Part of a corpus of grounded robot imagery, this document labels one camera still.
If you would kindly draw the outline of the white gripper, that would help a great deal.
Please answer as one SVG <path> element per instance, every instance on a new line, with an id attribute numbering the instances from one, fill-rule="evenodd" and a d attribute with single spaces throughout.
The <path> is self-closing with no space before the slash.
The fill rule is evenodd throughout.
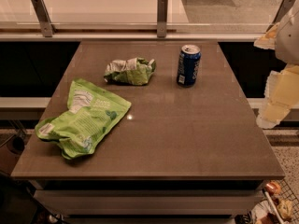
<path id="1" fill-rule="evenodd" d="M 291 63 L 280 72 L 271 71 L 266 81 L 256 122 L 262 129 L 272 129 L 299 104 L 299 0 L 280 23 L 277 22 L 254 41 L 254 46 L 259 49 L 276 48 L 276 57 L 284 63 Z"/>

